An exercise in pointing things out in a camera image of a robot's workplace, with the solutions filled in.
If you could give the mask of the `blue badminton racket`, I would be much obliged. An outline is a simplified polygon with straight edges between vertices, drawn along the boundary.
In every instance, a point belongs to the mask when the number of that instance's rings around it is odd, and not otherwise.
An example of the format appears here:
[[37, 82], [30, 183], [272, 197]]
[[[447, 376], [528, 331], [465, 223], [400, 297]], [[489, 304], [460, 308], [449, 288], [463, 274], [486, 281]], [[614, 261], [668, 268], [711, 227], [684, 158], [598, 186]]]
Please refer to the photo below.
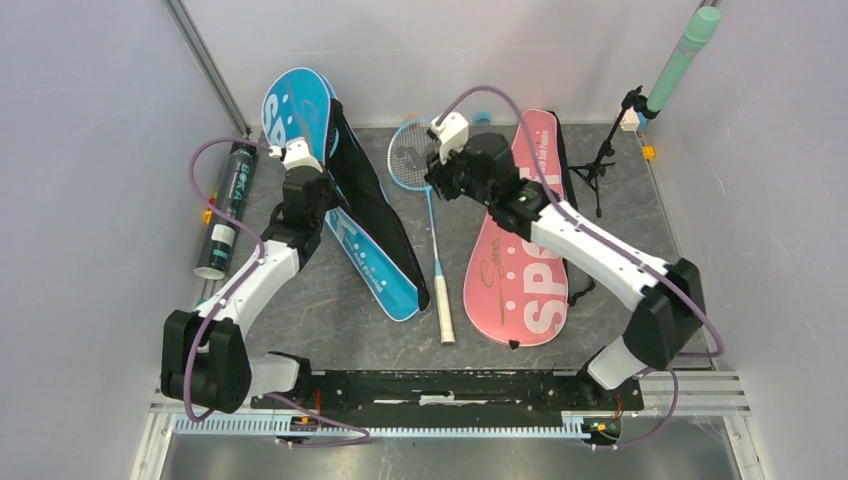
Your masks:
[[427, 157], [434, 150], [428, 135], [430, 118], [415, 117], [401, 125], [390, 139], [387, 166], [393, 181], [401, 188], [423, 192], [427, 202], [427, 216], [434, 263], [435, 300], [443, 346], [456, 343], [449, 294], [444, 276], [436, 233], [431, 185], [425, 180], [428, 173]]

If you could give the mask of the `blue racket cover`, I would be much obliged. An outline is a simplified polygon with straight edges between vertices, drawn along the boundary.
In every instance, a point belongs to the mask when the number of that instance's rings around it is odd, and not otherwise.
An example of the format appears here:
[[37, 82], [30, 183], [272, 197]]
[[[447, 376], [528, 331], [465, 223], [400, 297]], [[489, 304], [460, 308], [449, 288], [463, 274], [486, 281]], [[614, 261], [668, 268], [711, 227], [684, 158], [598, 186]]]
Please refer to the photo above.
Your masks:
[[286, 71], [265, 94], [261, 120], [269, 144], [303, 139], [328, 170], [341, 200], [325, 222], [388, 317], [426, 310], [431, 296], [409, 236], [329, 80], [307, 67]]

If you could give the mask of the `black shuttlecock tube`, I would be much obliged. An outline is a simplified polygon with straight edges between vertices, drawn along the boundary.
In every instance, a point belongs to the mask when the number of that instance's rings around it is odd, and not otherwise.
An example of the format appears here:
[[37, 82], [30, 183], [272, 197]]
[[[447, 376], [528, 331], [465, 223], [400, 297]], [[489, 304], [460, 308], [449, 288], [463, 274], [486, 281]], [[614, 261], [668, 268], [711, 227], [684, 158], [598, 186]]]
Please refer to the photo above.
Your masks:
[[213, 213], [206, 228], [204, 241], [194, 273], [205, 280], [221, 280], [229, 272], [239, 227], [231, 219], [241, 221], [246, 210], [254, 170], [258, 161], [257, 149], [250, 145], [234, 144], [224, 161], [219, 178], [215, 207], [224, 213]]

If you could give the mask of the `pink racket cover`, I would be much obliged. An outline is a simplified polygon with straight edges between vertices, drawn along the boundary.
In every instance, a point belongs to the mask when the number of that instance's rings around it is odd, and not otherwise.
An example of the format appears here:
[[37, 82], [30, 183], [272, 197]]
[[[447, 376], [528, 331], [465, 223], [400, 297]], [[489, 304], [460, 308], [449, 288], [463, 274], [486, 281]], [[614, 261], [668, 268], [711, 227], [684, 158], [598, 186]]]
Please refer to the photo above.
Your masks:
[[[522, 119], [530, 129], [541, 171], [560, 199], [574, 193], [564, 181], [561, 126], [553, 112], [528, 109]], [[516, 133], [513, 157], [521, 176], [538, 181], [523, 131]], [[472, 325], [499, 344], [533, 347], [553, 340], [563, 329], [568, 305], [563, 259], [499, 228], [484, 218], [465, 275], [463, 304]]]

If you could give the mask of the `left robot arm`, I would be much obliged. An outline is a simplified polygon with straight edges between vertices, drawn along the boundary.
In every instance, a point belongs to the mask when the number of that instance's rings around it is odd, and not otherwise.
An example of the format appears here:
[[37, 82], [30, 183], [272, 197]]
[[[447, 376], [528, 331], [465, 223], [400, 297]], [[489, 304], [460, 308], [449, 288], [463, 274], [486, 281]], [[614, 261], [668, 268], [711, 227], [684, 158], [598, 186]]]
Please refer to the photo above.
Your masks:
[[244, 338], [276, 292], [306, 265], [321, 242], [324, 215], [339, 203], [330, 175], [316, 167], [289, 169], [283, 200], [262, 241], [221, 291], [191, 312], [165, 320], [160, 387], [200, 422], [233, 413], [249, 398], [276, 393], [290, 407], [306, 405], [314, 381], [306, 359], [248, 355]]

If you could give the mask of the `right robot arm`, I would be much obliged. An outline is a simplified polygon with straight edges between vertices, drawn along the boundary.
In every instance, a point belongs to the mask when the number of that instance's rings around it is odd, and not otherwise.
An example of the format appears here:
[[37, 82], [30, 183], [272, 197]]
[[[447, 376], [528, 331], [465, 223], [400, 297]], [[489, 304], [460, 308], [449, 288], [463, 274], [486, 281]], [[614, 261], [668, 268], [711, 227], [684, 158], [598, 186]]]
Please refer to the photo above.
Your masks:
[[612, 401], [618, 387], [645, 370], [665, 370], [700, 328], [708, 327], [699, 274], [680, 259], [669, 264], [580, 216], [544, 179], [522, 177], [499, 134], [470, 136], [429, 127], [436, 144], [425, 179], [445, 200], [468, 197], [503, 230], [548, 249], [611, 291], [632, 313], [625, 331], [582, 367], [580, 400]]

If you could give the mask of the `toy blocks at left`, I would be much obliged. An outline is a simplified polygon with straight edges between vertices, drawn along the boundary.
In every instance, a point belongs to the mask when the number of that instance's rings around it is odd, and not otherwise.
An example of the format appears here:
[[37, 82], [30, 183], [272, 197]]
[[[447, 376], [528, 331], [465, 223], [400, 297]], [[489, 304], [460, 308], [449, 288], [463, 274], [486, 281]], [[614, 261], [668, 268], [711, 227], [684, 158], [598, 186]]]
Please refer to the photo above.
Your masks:
[[[209, 203], [211, 206], [214, 206], [214, 205], [215, 205], [215, 203], [216, 203], [216, 197], [215, 197], [215, 196], [210, 197], [210, 198], [208, 199], [208, 203]], [[211, 211], [211, 209], [210, 209], [210, 208], [207, 208], [207, 209], [204, 211], [204, 213], [203, 213], [203, 222], [204, 222], [205, 224], [209, 224], [212, 218], [213, 218], [213, 212]]]

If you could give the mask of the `black mini tripod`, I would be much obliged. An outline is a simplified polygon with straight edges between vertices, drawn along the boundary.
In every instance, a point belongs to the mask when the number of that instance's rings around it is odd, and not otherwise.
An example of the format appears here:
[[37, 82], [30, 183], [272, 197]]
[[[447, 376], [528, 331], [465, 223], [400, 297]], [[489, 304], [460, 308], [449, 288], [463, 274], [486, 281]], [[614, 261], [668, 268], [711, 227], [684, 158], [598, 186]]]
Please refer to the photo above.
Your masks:
[[571, 166], [569, 172], [575, 173], [594, 193], [595, 196], [595, 215], [601, 218], [603, 215], [601, 204], [601, 189], [600, 179], [606, 175], [607, 169], [616, 165], [614, 161], [607, 161], [615, 155], [616, 151], [612, 145], [613, 138], [616, 132], [620, 129], [622, 120], [625, 114], [638, 107], [645, 102], [645, 96], [642, 94], [643, 86], [639, 85], [626, 93], [620, 104], [619, 113], [611, 127], [606, 138], [600, 144], [595, 159], [579, 166]]

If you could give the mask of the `small orange block right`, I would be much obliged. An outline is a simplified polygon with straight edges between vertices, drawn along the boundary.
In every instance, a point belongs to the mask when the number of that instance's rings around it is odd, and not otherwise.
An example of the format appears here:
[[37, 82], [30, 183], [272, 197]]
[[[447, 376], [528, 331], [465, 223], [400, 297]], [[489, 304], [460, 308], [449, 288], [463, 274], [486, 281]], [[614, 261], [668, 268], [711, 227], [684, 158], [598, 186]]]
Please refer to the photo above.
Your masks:
[[645, 145], [642, 147], [643, 157], [646, 161], [651, 161], [656, 158], [656, 151], [653, 146]]

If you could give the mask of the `green foam tube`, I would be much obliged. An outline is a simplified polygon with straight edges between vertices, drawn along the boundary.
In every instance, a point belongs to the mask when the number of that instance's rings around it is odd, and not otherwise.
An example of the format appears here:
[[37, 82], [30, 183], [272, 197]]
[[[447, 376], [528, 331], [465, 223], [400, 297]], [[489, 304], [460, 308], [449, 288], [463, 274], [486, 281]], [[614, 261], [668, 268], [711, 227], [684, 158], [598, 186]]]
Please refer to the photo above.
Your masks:
[[720, 21], [721, 11], [717, 7], [705, 5], [695, 11], [647, 96], [647, 118], [655, 118], [664, 108], [696, 55], [712, 39]]

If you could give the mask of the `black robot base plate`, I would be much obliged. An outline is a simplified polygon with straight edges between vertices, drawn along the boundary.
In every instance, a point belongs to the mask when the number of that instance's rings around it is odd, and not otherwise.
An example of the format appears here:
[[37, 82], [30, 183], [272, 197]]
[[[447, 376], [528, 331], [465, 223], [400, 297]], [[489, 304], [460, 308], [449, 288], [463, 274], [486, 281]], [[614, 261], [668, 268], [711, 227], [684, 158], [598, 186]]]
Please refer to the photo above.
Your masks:
[[552, 426], [564, 412], [645, 407], [638, 381], [614, 391], [566, 369], [324, 370], [288, 398], [359, 427]]

